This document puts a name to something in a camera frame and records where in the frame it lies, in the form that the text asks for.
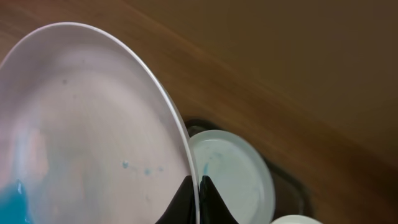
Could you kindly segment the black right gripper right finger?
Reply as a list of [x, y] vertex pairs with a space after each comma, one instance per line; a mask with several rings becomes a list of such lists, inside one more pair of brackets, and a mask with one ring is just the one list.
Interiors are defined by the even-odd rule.
[[207, 175], [202, 177], [199, 198], [201, 224], [238, 224]]

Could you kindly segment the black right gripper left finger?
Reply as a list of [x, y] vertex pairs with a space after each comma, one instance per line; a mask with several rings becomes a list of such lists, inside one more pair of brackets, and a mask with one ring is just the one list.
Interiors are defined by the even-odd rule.
[[164, 214], [155, 224], [195, 224], [195, 199], [192, 177], [186, 176]]

